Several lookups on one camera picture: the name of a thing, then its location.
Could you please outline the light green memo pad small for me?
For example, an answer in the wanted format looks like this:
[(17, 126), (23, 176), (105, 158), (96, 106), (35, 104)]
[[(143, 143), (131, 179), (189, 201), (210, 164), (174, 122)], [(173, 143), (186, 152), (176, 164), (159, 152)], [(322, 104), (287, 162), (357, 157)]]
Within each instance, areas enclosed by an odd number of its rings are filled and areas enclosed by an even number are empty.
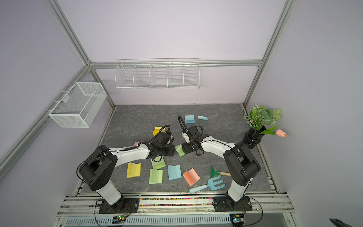
[(185, 152), (183, 151), (183, 148), (182, 148), (182, 145), (178, 145), (176, 146), (176, 152), (178, 153), (178, 155), (180, 157), (184, 156), (185, 155)]

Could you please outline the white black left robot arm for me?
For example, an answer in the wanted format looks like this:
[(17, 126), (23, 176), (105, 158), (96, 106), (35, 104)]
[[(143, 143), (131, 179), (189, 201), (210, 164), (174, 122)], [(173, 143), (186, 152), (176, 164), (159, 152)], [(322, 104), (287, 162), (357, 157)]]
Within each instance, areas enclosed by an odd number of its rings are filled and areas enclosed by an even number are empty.
[(76, 174), (109, 205), (119, 204), (123, 195), (111, 181), (114, 169), (132, 161), (172, 157), (176, 152), (173, 141), (174, 136), (170, 131), (161, 131), (150, 141), (141, 141), (130, 147), (108, 148), (100, 145), (77, 167)]

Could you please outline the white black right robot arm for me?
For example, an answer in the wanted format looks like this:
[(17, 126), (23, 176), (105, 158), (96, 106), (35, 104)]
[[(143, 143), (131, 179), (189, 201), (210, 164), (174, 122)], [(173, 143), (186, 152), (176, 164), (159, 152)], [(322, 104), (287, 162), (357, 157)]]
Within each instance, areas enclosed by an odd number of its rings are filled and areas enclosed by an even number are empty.
[(261, 166), (248, 146), (244, 142), (227, 143), (217, 140), (203, 131), (198, 131), (198, 126), (187, 128), (182, 126), (182, 136), (186, 140), (182, 150), (185, 154), (209, 152), (223, 158), (232, 177), (232, 183), (227, 191), (225, 201), (237, 206), (242, 203), (248, 184), (261, 170)]

